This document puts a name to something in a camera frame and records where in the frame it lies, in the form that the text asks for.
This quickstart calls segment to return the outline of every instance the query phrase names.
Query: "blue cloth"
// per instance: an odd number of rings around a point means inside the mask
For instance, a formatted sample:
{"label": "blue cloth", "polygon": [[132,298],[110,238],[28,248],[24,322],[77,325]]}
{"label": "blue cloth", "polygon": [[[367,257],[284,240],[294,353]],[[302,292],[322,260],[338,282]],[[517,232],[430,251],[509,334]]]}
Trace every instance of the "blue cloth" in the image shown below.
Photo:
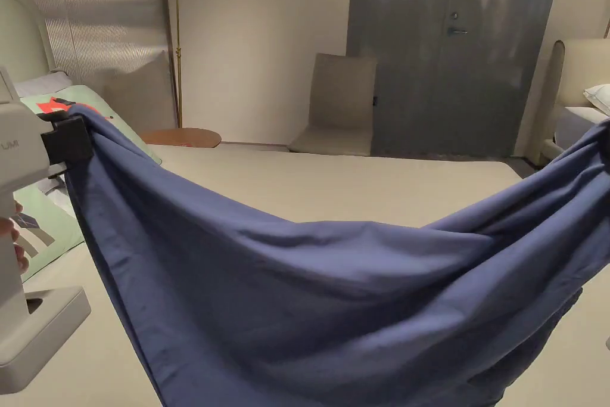
{"label": "blue cloth", "polygon": [[411,229],[276,218],[70,112],[95,147],[67,174],[74,209],[167,407],[494,405],[610,260],[608,124]]}

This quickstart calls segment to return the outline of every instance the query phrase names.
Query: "wall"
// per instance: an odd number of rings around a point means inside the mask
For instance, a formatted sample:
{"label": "wall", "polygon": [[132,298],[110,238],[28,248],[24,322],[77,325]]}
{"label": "wall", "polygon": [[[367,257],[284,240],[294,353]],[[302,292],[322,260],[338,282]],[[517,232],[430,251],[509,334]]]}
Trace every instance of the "wall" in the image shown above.
{"label": "wall", "polygon": [[[120,115],[135,113],[126,121],[136,130],[175,125],[166,0],[35,1],[47,20],[57,65],[76,83],[103,95],[117,84],[129,88],[110,91],[120,96],[107,102]],[[162,59],[164,65],[147,66]]]}
{"label": "wall", "polygon": [[307,124],[315,54],[346,53],[350,0],[180,2],[184,126],[290,143]]}
{"label": "wall", "polygon": [[524,156],[527,153],[542,83],[555,42],[565,39],[601,39],[609,18],[610,0],[554,0],[524,119],[516,141],[516,156]]}

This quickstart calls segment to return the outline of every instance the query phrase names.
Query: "wooden table top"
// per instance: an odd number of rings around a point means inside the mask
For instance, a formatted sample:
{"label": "wooden table top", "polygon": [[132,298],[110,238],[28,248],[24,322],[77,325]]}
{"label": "wooden table top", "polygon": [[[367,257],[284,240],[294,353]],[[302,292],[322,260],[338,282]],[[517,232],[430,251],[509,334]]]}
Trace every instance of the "wooden table top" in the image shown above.
{"label": "wooden table top", "polygon": [[222,142],[218,133],[195,128],[146,132],[141,138],[149,145],[189,148],[216,148]]}

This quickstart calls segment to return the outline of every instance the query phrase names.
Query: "door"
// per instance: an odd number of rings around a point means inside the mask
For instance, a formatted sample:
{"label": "door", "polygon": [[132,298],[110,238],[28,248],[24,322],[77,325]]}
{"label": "door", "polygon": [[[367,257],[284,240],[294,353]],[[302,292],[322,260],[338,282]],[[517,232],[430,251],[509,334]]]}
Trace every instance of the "door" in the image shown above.
{"label": "door", "polygon": [[374,154],[509,156],[553,0],[351,0],[379,60]]}
{"label": "door", "polygon": [[374,154],[399,156],[412,145],[434,87],[447,1],[351,0],[348,55],[379,62]]}
{"label": "door", "polygon": [[469,156],[513,153],[552,3],[449,1],[420,148]]}

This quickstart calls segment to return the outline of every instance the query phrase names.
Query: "door handle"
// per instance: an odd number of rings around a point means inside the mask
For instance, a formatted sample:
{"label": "door handle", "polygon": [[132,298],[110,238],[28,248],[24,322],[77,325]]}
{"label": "door handle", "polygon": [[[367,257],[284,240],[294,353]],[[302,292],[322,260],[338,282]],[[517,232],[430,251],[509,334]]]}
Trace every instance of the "door handle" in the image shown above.
{"label": "door handle", "polygon": [[467,33],[467,30],[457,29],[456,27],[450,27],[449,29],[447,29],[448,35],[465,35]]}

